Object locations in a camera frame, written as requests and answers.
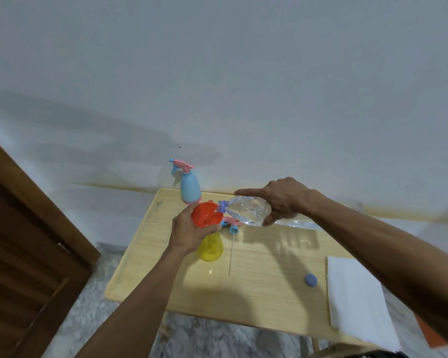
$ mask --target yellow bottle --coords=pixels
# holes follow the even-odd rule
[[[223,240],[219,231],[207,235],[197,249],[199,257],[204,261],[214,261],[221,257],[224,251]]]

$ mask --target white paper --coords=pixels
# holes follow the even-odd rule
[[[399,351],[380,282],[355,259],[328,256],[327,262],[332,326],[391,352]]]

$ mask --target floor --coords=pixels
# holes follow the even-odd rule
[[[96,271],[73,305],[42,358],[72,358],[83,344],[116,309],[117,303],[103,298],[106,286],[118,266],[122,253],[100,247],[102,254]],[[402,350],[410,358],[448,358],[448,348],[432,350],[425,342],[412,312],[385,291],[388,310]],[[156,337],[153,358],[293,358],[312,351],[310,339],[287,333],[168,314],[172,329],[169,342]],[[321,347],[328,342],[321,341]]]

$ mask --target wooden table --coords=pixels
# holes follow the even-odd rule
[[[229,198],[204,192],[202,201]],[[156,193],[108,284],[107,299],[125,300],[153,268],[168,245],[173,217],[185,206],[179,190],[162,188]],[[221,236],[224,252],[218,260],[208,263],[197,253],[185,258],[168,311],[340,343],[315,352],[313,357],[378,349],[330,325],[325,257],[351,255],[328,234],[279,225],[241,225],[234,236],[227,228],[222,229]],[[304,282],[308,273],[319,280],[314,288]]]

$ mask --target brown door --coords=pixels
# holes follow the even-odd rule
[[[39,358],[99,252],[1,149],[0,160],[0,357]]]

